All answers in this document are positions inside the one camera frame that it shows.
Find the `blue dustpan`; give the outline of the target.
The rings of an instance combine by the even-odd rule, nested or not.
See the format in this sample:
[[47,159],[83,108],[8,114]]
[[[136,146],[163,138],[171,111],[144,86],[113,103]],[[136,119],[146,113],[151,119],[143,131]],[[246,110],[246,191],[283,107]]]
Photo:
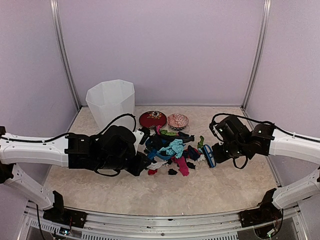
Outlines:
[[166,149],[160,151],[160,149],[165,145],[169,145],[169,142],[162,138],[158,138],[157,136],[149,137],[145,142],[144,149],[147,158],[151,161],[154,161],[155,157],[163,161],[168,161],[169,159],[174,157],[176,153],[173,150],[169,150],[169,152],[167,152]]

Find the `blue hand brush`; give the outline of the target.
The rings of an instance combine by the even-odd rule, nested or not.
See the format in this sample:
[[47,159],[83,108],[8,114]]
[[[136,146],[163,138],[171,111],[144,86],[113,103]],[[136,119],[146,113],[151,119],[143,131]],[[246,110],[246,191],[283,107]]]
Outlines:
[[214,168],[216,166],[216,161],[214,159],[212,148],[208,144],[204,144],[201,150],[204,154],[208,166],[210,168]]

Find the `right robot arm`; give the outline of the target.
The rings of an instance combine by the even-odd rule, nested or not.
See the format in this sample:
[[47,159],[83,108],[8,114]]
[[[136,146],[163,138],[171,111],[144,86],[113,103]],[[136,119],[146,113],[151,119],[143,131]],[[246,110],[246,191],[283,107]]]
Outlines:
[[[220,122],[213,119],[209,124],[210,131],[220,141],[212,146],[216,163],[223,163],[229,159],[235,162],[240,157],[249,161],[255,155],[289,157],[316,165],[320,163],[318,137],[289,132],[270,121],[256,120],[256,126],[249,130],[242,123],[242,116],[229,113],[224,113],[223,116],[225,118]],[[275,214],[275,208],[283,209],[319,192],[320,170],[317,168],[306,177],[287,186],[267,191],[255,216],[260,222],[266,222]]]

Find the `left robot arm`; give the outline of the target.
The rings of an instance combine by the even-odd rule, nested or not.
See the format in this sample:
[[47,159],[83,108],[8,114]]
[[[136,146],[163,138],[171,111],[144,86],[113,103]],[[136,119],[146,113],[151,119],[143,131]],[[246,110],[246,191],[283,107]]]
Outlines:
[[65,133],[51,139],[27,139],[12,135],[2,127],[0,131],[0,182],[20,190],[39,208],[63,223],[70,218],[61,194],[45,189],[27,175],[19,163],[46,164],[62,168],[81,169],[99,174],[113,170],[114,176],[122,170],[137,177],[151,164],[138,150],[149,132],[131,131],[124,126],[112,125],[103,133],[85,135]]

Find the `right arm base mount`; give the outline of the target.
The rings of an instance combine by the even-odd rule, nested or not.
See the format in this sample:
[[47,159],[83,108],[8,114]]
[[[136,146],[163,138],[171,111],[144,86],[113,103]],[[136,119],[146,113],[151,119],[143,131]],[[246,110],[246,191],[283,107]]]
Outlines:
[[272,203],[275,191],[276,188],[268,190],[257,208],[246,209],[238,213],[242,228],[269,223],[275,221],[276,218],[281,219],[283,217],[282,209],[278,209]]

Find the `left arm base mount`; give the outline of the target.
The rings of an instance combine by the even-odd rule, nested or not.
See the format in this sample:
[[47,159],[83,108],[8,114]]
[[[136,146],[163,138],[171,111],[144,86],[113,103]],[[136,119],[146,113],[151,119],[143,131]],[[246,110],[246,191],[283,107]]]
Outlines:
[[54,223],[83,229],[87,219],[84,211],[65,208],[63,196],[53,191],[54,202],[51,208],[43,211],[43,218]]

